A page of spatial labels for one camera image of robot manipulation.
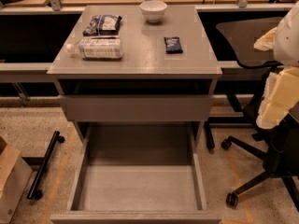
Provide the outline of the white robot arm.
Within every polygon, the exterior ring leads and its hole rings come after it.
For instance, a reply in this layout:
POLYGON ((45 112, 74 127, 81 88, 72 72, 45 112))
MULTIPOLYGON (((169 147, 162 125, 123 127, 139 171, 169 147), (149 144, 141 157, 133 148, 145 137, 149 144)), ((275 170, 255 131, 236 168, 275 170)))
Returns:
POLYGON ((272 129, 299 102, 299 2, 277 27, 254 43, 254 48, 273 50, 275 60, 284 65, 282 71, 271 72, 266 80, 256 119, 260 128, 272 129))

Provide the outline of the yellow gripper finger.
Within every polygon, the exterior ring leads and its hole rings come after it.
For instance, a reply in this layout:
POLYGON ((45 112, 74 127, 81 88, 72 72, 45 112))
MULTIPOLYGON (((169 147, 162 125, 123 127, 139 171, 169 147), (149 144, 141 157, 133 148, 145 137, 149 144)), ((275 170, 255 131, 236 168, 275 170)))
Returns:
POLYGON ((286 67, 271 72, 266 80, 256 124, 262 129, 279 125, 299 102, 299 68, 286 67))
POLYGON ((265 33, 255 41, 253 47, 261 51, 267 51, 273 49, 275 46, 276 31, 277 31, 276 27, 269 30, 267 33, 265 33))

